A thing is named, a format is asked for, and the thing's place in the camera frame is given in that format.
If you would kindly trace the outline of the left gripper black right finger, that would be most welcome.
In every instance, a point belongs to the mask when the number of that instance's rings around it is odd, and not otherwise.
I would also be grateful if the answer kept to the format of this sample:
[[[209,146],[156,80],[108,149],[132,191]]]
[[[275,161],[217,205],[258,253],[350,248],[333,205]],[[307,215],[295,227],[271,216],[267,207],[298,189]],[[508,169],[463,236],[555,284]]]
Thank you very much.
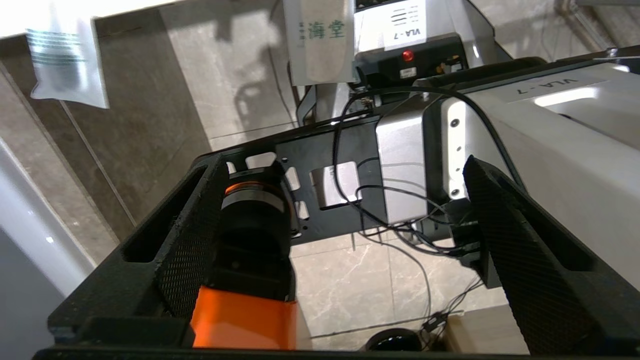
[[[637,357],[639,291],[496,166],[462,175],[530,355]]]

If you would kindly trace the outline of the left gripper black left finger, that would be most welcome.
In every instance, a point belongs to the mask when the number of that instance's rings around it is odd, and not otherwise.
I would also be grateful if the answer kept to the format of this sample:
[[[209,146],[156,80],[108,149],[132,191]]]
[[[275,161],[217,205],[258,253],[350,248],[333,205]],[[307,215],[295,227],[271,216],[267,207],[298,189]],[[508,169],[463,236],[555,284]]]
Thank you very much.
[[[80,340],[94,319],[189,321],[214,257],[227,164],[208,155],[48,317],[55,344]]]

